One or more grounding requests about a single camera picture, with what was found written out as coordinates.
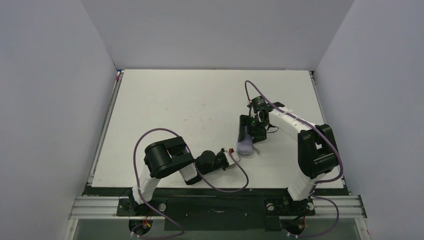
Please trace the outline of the aluminium front rail frame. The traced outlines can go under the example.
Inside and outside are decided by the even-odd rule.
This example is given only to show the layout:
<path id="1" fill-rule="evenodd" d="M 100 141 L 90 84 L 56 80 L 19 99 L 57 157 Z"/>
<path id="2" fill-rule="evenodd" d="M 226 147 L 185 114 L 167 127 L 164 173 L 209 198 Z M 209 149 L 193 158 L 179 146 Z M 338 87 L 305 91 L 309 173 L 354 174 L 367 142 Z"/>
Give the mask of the aluminium front rail frame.
<path id="1" fill-rule="evenodd" d="M 155 196 L 133 209 L 126 196 L 78 196 L 65 240 L 135 240 L 137 236 L 182 239 L 368 240 L 366 212 L 358 195 L 335 195 L 300 203 L 273 193 Z"/>

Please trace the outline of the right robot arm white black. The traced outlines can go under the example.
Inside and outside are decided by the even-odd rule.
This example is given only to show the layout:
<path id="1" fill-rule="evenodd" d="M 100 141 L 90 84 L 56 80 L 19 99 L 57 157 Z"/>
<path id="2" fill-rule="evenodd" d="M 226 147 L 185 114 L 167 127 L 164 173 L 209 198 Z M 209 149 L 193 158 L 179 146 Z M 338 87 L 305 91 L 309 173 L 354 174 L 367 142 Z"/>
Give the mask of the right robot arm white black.
<path id="1" fill-rule="evenodd" d="M 254 153 L 254 144 L 267 139 L 268 129 L 275 127 L 297 142 L 299 173 L 287 189 L 294 201 L 308 198 L 324 175 L 340 165 L 340 156 L 332 128 L 300 118 L 280 102 L 268 103 L 262 96 L 253 98 L 249 114 L 240 115 L 236 150 L 241 155 Z"/>

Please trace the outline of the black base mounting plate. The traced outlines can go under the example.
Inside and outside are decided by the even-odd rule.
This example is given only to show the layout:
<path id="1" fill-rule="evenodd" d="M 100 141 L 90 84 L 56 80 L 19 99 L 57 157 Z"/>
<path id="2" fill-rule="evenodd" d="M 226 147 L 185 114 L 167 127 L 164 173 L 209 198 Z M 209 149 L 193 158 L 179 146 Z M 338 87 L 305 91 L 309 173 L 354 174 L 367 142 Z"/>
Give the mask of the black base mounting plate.
<path id="1" fill-rule="evenodd" d="M 145 204 L 134 205 L 129 197 L 119 199 L 116 215 L 129 217 L 132 226 L 143 219 L 150 225 L 162 222 L 165 231 L 279 231 L 284 224 L 296 226 L 303 217 L 316 213 L 310 197 L 294 201 L 285 188 L 251 188 L 235 193 L 158 188 L 149 204 L 170 219 L 163 219 Z"/>

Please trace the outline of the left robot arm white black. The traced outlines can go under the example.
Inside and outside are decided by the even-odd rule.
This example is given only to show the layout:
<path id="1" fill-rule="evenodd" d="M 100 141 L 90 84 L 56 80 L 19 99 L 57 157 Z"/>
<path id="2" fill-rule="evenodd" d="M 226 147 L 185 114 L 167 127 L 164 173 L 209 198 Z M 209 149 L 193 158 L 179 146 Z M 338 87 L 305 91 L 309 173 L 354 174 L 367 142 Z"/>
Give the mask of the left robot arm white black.
<path id="1" fill-rule="evenodd" d="M 179 173 L 186 185 L 194 185 L 202 179 L 201 175 L 226 170 L 240 161 L 238 153 L 231 149 L 221 149 L 218 153 L 205 150 L 194 158 L 181 136 L 154 142 L 144 152 L 145 166 L 138 178 L 139 185 L 135 185 L 129 195 L 135 206 L 144 204 L 138 191 L 149 202 L 160 179 Z"/>

